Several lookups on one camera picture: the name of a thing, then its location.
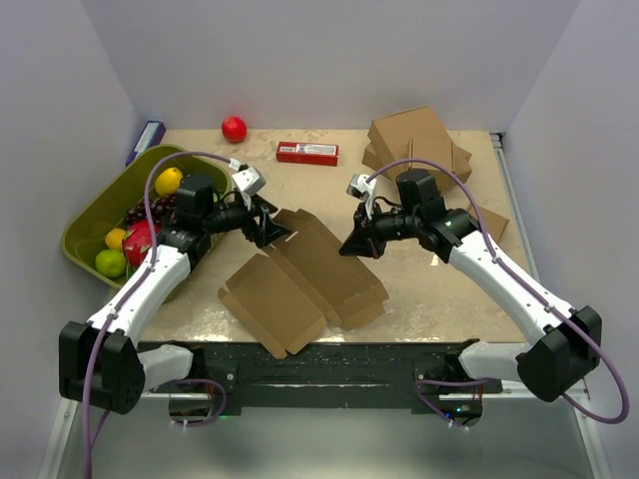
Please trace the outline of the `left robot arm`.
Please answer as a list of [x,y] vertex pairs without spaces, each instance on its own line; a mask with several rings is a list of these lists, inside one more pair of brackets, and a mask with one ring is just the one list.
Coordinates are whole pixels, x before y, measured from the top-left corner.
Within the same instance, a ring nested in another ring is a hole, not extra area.
[[141,352],[140,336],[160,305],[211,248],[216,234],[241,231],[264,247],[290,234],[274,222],[276,207],[259,192],[263,175],[247,167],[232,175],[233,199],[217,193],[206,175],[182,180],[175,209],[144,261],[119,292],[86,322],[68,322],[59,335],[62,397],[118,414],[130,412],[141,395],[175,382],[200,389],[207,367],[191,349],[162,345]]

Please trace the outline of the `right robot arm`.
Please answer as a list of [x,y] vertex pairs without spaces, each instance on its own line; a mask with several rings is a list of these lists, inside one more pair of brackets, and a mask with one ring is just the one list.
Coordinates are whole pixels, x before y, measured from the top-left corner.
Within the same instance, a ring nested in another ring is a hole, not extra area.
[[525,338],[471,341],[444,368],[451,389],[468,391],[479,379],[518,381],[552,402],[597,367],[602,319],[593,308],[577,309],[549,292],[503,253],[471,214],[447,209],[428,171],[408,170],[395,181],[400,202],[385,212],[375,202],[375,180],[352,177],[346,191],[360,203],[340,254],[379,258],[391,240],[417,240],[479,285]]

